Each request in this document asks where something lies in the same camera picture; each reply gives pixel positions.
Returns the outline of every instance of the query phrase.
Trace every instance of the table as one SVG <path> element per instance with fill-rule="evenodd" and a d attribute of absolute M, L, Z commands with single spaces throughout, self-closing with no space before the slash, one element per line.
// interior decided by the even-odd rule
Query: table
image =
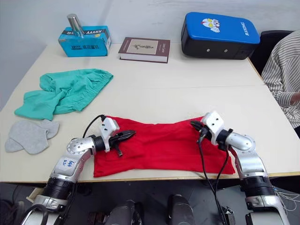
<path fill-rule="evenodd" d="M 300 174 L 300 140 L 248 60 L 193 59 L 180 53 L 180 45 L 172 44 L 168 64 L 125 61 L 117 58 L 119 47 L 112 45 L 108 57 L 95 58 L 67 58 L 58 45 L 45 49 L 0 112 L 1 181 L 46 182 L 67 143 L 81 137 L 96 115 L 145 123 L 173 123 L 211 110 L 219 112 L 227 128 L 256 140 L 256 150 L 271 176 Z M 5 152 L 10 127 L 22 119 L 13 112 L 23 104 L 24 93 L 38 90 L 39 77 L 46 72 L 78 68 L 102 68 L 114 78 L 82 112 L 54 116 L 54 120 L 60 122 L 60 129 L 48 140 L 48 149 L 37 155 L 25 151 Z M 97 131 L 92 127 L 89 132 Z M 93 168 L 91 158 L 85 164 L 80 181 L 203 177 L 202 173 L 187 171 L 131 170 L 93 178 Z M 237 177 L 237 174 L 222 176 Z"/>

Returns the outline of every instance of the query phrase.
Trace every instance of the green cloth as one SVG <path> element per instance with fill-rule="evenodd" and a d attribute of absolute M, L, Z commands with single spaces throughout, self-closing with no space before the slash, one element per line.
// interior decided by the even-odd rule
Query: green cloth
<path fill-rule="evenodd" d="M 40 77 L 40 87 L 25 93 L 23 106 L 15 114 L 52 120 L 53 114 L 81 111 L 110 82 L 113 75 L 101 69 L 79 69 L 48 73 Z"/>

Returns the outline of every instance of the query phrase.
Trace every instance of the cartoon character logo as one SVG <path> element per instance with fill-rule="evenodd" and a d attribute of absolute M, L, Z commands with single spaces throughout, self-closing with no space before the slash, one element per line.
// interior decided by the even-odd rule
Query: cartoon character logo
<path fill-rule="evenodd" d="M 220 23 L 218 20 L 207 18 L 202 20 L 201 24 L 205 27 L 210 28 L 210 30 L 213 32 L 220 32 Z"/>

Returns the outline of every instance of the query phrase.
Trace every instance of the black chair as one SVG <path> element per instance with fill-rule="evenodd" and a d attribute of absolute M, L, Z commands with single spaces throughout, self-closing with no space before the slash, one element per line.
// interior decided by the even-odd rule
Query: black chair
<path fill-rule="evenodd" d="M 275 45 L 292 32 L 288 30 L 268 30 L 261 33 L 261 41 L 250 57 L 251 62 L 260 75 Z"/>

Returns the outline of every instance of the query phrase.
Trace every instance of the blue tissue box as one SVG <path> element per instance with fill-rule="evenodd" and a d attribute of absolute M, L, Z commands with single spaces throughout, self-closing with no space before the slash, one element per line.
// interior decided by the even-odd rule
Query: blue tissue box
<path fill-rule="evenodd" d="M 58 42 L 68 57 L 106 56 L 111 45 L 107 26 L 84 26 L 84 35 L 75 36 L 71 27 L 66 27 Z"/>

